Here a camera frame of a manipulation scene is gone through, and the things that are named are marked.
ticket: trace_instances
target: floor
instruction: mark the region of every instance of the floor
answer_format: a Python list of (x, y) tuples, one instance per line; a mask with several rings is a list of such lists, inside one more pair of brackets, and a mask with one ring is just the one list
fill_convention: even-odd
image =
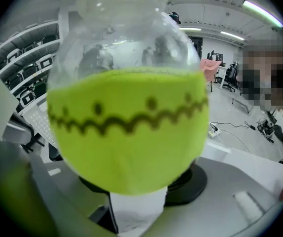
[[(232, 98), (237, 98), (244, 103), (247, 103), (245, 99), (239, 96), (240, 92), (238, 90), (236, 90), (236, 92), (230, 92), (230, 90), (225, 87), (219, 89), (219, 84), (213, 83), (211, 92), (210, 84), (208, 83), (207, 91), (210, 105), (210, 122), (228, 122), (238, 126), (245, 125), (246, 121), (249, 125), (257, 127), (257, 121), (260, 118), (268, 119), (259, 106), (254, 106), (248, 114), (246, 109), (238, 103), (235, 102), (232, 104)], [(274, 143), (272, 144), (258, 131), (254, 131), (250, 128), (235, 128), (229, 124), (219, 124), (217, 127), (220, 128), (220, 130), (223, 128), (234, 133), (247, 145), (251, 154), (273, 161), (283, 159), (283, 143), (274, 134), (272, 137)], [(221, 140), (221, 142), (226, 146), (248, 152), (246, 146), (239, 139), (226, 131), (222, 131), (219, 134), (219, 138), (215, 137), (214, 139), (218, 142)]]

